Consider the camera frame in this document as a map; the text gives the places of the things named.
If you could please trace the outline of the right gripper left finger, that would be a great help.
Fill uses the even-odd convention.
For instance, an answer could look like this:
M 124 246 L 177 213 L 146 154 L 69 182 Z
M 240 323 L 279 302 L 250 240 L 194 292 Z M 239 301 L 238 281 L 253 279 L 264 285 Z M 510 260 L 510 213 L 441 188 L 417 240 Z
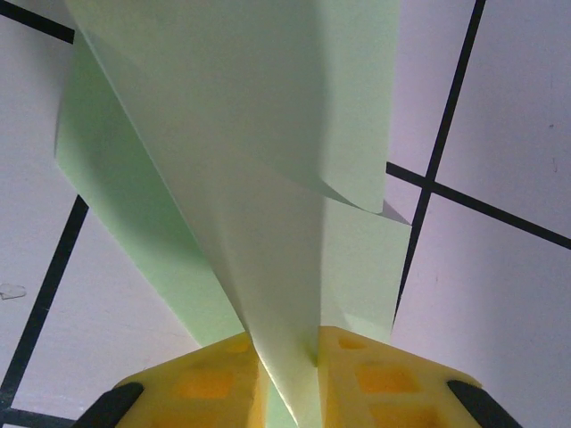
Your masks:
M 248 333 L 133 374 L 78 428 L 265 428 L 268 375 Z

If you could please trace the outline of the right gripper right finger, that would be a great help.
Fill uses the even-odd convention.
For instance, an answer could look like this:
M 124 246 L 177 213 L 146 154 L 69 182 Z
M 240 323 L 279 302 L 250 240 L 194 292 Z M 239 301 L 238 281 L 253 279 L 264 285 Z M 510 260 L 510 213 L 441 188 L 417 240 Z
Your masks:
M 520 428 L 470 375 L 339 327 L 318 371 L 323 428 Z

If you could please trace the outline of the light green paper sheet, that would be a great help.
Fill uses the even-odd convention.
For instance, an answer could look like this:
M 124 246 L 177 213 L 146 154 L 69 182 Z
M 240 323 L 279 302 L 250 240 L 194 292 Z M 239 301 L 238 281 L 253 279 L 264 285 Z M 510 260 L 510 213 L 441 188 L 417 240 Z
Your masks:
M 386 340 L 399 0 L 64 0 L 298 428 L 323 325 Z

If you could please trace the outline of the white black-grid table mat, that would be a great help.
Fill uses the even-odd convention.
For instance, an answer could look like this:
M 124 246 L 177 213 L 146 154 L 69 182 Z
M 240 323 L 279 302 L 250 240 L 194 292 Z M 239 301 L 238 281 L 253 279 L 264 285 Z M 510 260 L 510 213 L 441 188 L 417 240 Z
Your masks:
M 404 0 L 386 181 L 424 218 L 393 330 L 525 428 L 571 428 L 571 0 Z M 0 428 L 70 428 L 122 377 L 194 341 L 76 195 L 53 140 L 74 23 L 0 0 Z

